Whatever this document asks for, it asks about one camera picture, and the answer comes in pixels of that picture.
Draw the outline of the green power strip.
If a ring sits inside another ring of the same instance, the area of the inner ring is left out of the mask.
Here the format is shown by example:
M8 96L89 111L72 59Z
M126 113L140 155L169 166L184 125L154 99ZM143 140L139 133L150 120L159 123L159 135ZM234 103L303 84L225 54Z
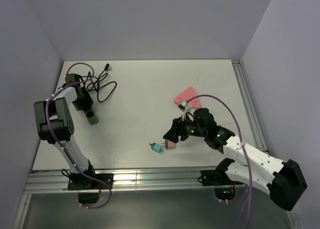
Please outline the green power strip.
M96 116L96 114L94 113L93 110L88 110L85 112L85 116L86 116L86 119L88 121L88 123L93 126L95 124L97 124L99 122L99 119L98 117Z

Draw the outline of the blue plug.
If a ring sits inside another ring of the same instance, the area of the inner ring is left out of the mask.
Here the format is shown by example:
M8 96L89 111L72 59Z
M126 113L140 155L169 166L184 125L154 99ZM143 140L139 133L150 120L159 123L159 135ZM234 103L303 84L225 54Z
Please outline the blue plug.
M162 145L158 144L158 143L150 143L150 148L156 152L156 153L161 153L162 152Z

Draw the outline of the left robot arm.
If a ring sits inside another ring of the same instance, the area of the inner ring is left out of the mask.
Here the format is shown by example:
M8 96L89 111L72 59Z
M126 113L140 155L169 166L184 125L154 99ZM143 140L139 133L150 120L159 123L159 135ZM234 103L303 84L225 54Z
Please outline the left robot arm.
M73 105L77 111L84 112L92 126L99 122L92 109L94 102L87 89L80 85L81 80L78 74L68 74L59 95L34 103L34 114L39 138L54 145L70 167L70 172L62 170L62 174L70 183L91 189L96 186L98 177L75 141L75 126L69 110L69 105Z

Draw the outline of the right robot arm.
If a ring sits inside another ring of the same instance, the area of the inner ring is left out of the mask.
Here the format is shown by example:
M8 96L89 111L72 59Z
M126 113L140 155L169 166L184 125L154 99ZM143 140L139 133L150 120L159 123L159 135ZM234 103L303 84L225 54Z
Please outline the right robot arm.
M193 119L188 116L173 119L163 139L176 144L190 136L203 138L211 149L225 155L220 163L222 168L216 172L216 178L222 184L235 181L252 186L269 195L286 211L294 208L308 187L296 161L272 157L241 141L234 132L217 125L207 108L195 110Z

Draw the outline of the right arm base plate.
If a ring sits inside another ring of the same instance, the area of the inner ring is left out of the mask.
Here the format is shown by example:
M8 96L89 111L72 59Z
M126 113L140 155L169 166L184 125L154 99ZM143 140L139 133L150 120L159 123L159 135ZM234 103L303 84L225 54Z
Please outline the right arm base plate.
M224 186L232 183L224 171L217 169L201 170L200 177L197 179L197 181L204 187Z

